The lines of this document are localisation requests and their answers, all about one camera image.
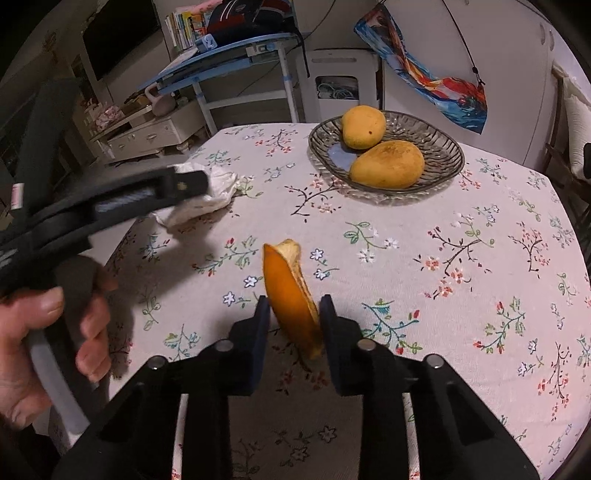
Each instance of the fruit bowl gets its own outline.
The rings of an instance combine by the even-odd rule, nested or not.
[[[365,150],[352,150],[343,142],[341,117],[331,118],[318,124],[309,136],[312,162],[321,173],[344,181],[350,188],[376,194],[374,200],[389,197],[412,196],[442,186],[461,172],[464,153],[456,141],[434,126],[412,115],[383,111],[386,117],[386,133],[382,139],[406,140],[415,144],[425,159],[421,177],[406,189],[379,189],[356,183],[349,178],[353,161]]]

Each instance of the drawer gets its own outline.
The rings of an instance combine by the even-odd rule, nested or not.
[[[132,147],[129,144],[129,139],[127,139],[127,137],[113,138],[109,140],[108,143],[115,157],[117,157],[120,154],[125,154],[127,153],[127,151],[132,149]]]
[[[134,150],[144,151],[181,143],[170,120],[150,125],[126,136]]]

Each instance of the screw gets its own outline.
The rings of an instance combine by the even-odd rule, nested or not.
[[[231,340],[228,340],[227,338],[224,338],[223,340],[216,342],[216,350],[218,352],[229,352],[233,348],[234,344]]]
[[[162,355],[154,355],[148,358],[148,368],[151,370],[157,370],[162,368],[164,365],[168,363],[168,360],[165,359]]]
[[[445,365],[445,360],[440,355],[432,353],[431,355],[427,355],[427,363],[433,368],[441,368]]]
[[[362,338],[359,342],[357,342],[357,348],[363,350],[364,352],[370,352],[375,348],[375,342],[369,338]]]

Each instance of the chair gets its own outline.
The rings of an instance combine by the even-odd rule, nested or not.
[[[563,116],[565,75],[557,68],[552,69],[552,75],[556,78],[558,87],[556,96],[556,114],[554,116],[554,126],[550,135],[550,141],[546,143],[546,154],[544,156],[544,162],[542,163],[542,173],[550,179],[554,186],[564,191],[567,195],[566,202],[574,217],[574,232],[579,240],[583,256],[585,257],[587,271],[591,272],[591,251],[589,248],[591,246],[591,184],[579,180],[573,175],[570,169],[568,142],[563,150],[558,149],[556,146],[558,132],[561,126],[561,118]],[[585,159],[588,155],[591,155],[589,148],[585,148],[584,153]],[[551,174],[547,173],[552,159],[555,160],[558,167],[560,178],[553,177]],[[587,204],[587,207],[582,213],[577,212],[579,209],[573,202],[573,196],[578,197]]]

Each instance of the fingernail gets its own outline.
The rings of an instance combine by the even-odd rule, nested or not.
[[[45,313],[53,313],[62,307],[64,303],[64,290],[61,287],[55,287],[47,290],[41,296],[41,309]]]

